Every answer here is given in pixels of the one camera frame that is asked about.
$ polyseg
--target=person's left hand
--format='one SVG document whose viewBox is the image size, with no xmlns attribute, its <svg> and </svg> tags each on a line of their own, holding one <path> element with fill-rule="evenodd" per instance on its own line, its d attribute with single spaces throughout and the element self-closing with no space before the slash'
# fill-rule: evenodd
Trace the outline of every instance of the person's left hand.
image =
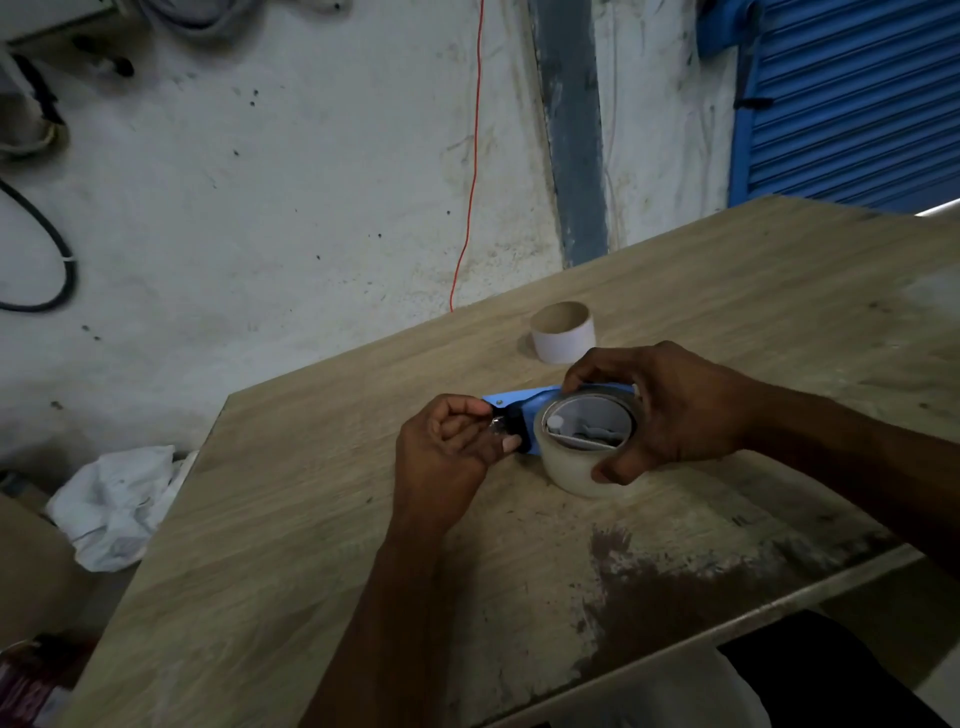
<svg viewBox="0 0 960 728">
<path fill-rule="evenodd" d="M 391 529 L 439 543 L 469 508 L 488 468 L 520 445 L 490 429 L 492 408 L 466 395 L 439 395 L 396 438 Z"/>
</svg>

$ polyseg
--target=tabletop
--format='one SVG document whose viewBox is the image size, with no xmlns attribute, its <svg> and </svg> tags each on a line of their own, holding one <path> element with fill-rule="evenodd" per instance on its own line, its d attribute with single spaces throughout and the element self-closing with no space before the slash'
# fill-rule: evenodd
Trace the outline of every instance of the tabletop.
<svg viewBox="0 0 960 728">
<path fill-rule="evenodd" d="M 601 346 L 672 339 L 960 440 L 960 225 L 757 200 L 229 397 L 62 726 L 295 725 L 385 533 L 400 424 L 558 383 L 526 334 L 568 299 Z M 444 725 L 529 724 L 918 557 L 753 453 L 644 477 L 588 500 L 532 456 L 492 470 L 436 580 Z"/>
</svg>

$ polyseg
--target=blue shutter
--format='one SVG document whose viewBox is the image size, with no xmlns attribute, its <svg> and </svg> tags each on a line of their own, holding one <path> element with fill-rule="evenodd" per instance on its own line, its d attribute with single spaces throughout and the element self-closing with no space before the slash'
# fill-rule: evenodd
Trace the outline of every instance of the blue shutter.
<svg viewBox="0 0 960 728">
<path fill-rule="evenodd" d="M 731 206 L 776 193 L 918 212 L 960 198 L 958 0 L 758 5 L 744 95 L 773 105 L 736 112 Z"/>
</svg>

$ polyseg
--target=forearm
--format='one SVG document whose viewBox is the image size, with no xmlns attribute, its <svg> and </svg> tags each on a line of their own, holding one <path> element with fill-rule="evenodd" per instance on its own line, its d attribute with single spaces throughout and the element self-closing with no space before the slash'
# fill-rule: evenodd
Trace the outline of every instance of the forearm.
<svg viewBox="0 0 960 728">
<path fill-rule="evenodd" d="M 439 543 L 388 534 L 300 728 L 422 726 L 426 623 Z"/>
<path fill-rule="evenodd" d="M 960 575 L 960 445 L 814 395 L 764 391 L 753 449 L 816 478 Z"/>
</svg>

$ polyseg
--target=black fabric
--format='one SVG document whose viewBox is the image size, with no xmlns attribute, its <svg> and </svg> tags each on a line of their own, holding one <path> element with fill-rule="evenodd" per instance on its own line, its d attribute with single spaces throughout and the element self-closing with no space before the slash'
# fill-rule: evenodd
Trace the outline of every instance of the black fabric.
<svg viewBox="0 0 960 728">
<path fill-rule="evenodd" d="M 773 728 L 948 728 L 850 631 L 799 612 L 720 647 L 759 696 Z"/>
</svg>

